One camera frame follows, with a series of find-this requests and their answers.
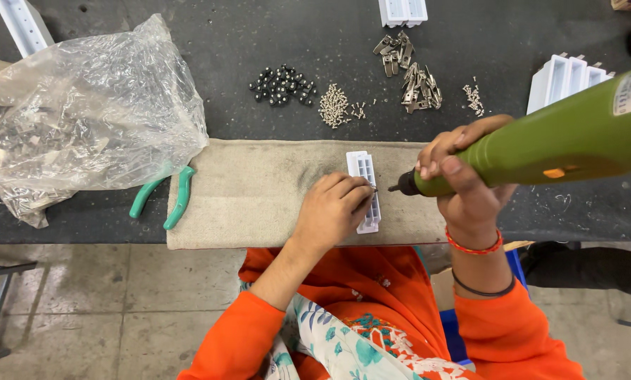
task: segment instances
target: pile of screws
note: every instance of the pile of screws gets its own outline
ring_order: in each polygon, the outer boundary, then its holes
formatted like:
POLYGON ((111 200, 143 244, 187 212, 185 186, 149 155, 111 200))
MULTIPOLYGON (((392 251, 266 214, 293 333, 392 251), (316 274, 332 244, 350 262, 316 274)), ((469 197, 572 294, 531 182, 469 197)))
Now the pile of screws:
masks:
POLYGON ((437 86, 435 78, 426 70, 419 70, 419 64, 412 60, 414 45, 409 40, 404 31, 398 33, 397 38, 387 35, 374 48, 374 54, 383 56, 383 64, 386 76, 391 77, 399 73, 399 69, 407 70, 404 75, 403 88, 405 89, 401 104, 407 109, 407 113, 412 114, 416 109, 435 108, 442 106, 442 91, 437 86), (419 100, 419 94, 423 95, 423 100, 419 100))
POLYGON ((311 106, 311 97, 318 96, 318 89, 313 81, 307 81, 304 74, 286 64, 276 70, 266 68, 260 73, 258 79, 249 85, 250 91, 254 91, 255 100, 259 103, 262 99, 268 99, 271 107, 284 106, 290 101, 290 95, 295 96, 299 103, 311 106))
POLYGON ((351 119, 346 119, 344 115, 348 112, 346 108, 349 106, 349 100, 344 95, 344 91, 337 89, 337 83, 330 84, 327 89, 327 93, 320 98, 320 117, 328 126, 332 129, 337 129, 337 126, 342 123, 348 123, 351 119))
POLYGON ((365 111, 363 108, 367 105, 366 102, 351 104, 351 113, 348 112, 349 100, 344 95, 344 91, 337 89, 337 83, 330 84, 330 87, 325 93, 325 96, 320 98, 320 117, 328 126, 332 129, 337 129, 342 124, 348 124, 352 121, 352 118, 346 118, 344 115, 355 116, 358 120, 366 119, 365 111))
MULTIPOLYGON (((477 82, 477 78, 473 77, 473 82, 477 82)), ((468 96, 468 101, 470 102, 468 107, 474 109, 475 115, 480 118, 484 115, 484 106, 480 103, 480 87, 476 84, 473 90, 466 84, 463 87, 463 91, 465 91, 465 94, 468 96)))

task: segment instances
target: hand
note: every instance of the hand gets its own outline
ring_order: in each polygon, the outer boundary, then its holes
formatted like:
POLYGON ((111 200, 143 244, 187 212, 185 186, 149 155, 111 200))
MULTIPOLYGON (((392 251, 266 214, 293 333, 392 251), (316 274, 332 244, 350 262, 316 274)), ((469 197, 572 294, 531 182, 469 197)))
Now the hand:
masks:
POLYGON ((360 224, 373 195, 363 177, 342 172, 324 175, 306 193, 291 239, 320 259, 360 224))
POLYGON ((460 246, 487 249, 496 244, 498 212, 517 185, 490 189, 472 166, 453 154, 513 120, 507 115, 492 116, 452 132, 440 133, 419 153, 415 169, 421 178, 428 180, 442 175, 456 192, 438 197, 437 203, 450 235, 460 246))

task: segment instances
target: plastic bag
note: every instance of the plastic bag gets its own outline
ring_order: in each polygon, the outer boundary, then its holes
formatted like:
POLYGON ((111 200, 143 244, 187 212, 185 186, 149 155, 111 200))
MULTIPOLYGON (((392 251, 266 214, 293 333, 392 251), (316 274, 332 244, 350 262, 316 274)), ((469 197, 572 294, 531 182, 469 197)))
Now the plastic bag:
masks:
POLYGON ((0 72, 0 197, 34 227, 78 190, 179 173, 208 143, 203 100, 158 14, 0 72))

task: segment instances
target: pliers handle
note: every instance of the pliers handle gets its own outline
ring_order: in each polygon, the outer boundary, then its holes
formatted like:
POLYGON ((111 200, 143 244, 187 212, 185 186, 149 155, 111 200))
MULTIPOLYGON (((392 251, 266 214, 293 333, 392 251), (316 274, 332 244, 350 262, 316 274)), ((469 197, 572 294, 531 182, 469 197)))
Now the pliers handle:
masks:
MULTIPOLYGON (((189 197, 191 196, 191 177, 196 174, 196 170, 187 166, 180 173, 180 183, 177 190, 177 201, 175 203, 175 208, 172 209, 170 215, 168 215, 168 219, 163 223, 163 228, 166 230, 173 229, 177 222, 180 221, 182 215, 185 213, 186 206, 189 204, 189 197)), ((145 183, 140 191, 137 193, 135 200, 133 202, 133 207, 130 208, 130 217, 138 218, 140 214, 142 214, 142 209, 147 203, 147 199, 151 192, 163 182, 165 178, 161 178, 159 180, 155 180, 150 183, 145 183)))

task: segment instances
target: pile of black fittings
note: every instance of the pile of black fittings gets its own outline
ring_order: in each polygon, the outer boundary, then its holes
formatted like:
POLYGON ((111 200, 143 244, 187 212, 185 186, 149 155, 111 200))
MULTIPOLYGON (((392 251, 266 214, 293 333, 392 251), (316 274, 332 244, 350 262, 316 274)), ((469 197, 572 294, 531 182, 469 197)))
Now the pile of black fittings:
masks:
POLYGON ((304 74, 297 74, 293 67, 286 64, 276 70, 264 69, 260 77, 250 83, 249 88, 254 92, 258 103, 262 99, 268 99, 271 107, 285 106, 290 102, 290 96, 294 96, 305 106, 311 106, 311 98, 318 96, 315 82, 308 81, 304 74))

